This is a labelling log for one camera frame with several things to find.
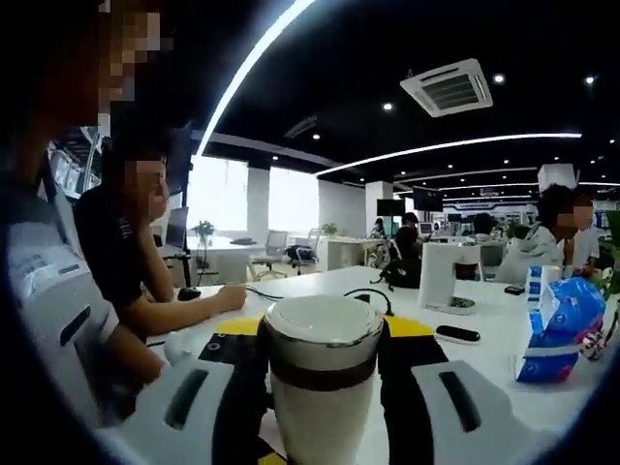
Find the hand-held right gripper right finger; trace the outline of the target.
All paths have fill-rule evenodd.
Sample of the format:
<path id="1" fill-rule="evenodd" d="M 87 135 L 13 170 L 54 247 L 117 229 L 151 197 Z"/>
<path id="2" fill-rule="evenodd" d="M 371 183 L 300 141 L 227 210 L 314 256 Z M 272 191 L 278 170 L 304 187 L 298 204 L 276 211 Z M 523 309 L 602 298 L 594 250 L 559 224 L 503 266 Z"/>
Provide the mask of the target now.
<path id="1" fill-rule="evenodd" d="M 507 394 L 425 325 L 386 317 L 378 372 L 391 464 L 516 464 L 532 444 Z"/>

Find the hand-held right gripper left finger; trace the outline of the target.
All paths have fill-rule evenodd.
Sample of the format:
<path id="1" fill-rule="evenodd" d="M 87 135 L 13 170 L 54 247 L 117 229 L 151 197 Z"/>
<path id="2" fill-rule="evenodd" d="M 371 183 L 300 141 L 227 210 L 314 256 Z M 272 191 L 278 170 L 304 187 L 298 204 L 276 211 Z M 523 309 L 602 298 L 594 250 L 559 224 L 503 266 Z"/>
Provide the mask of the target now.
<path id="1" fill-rule="evenodd" d="M 119 464 L 256 464 L 266 411 L 262 320 L 218 324 L 199 356 L 180 356 L 104 431 Z"/>

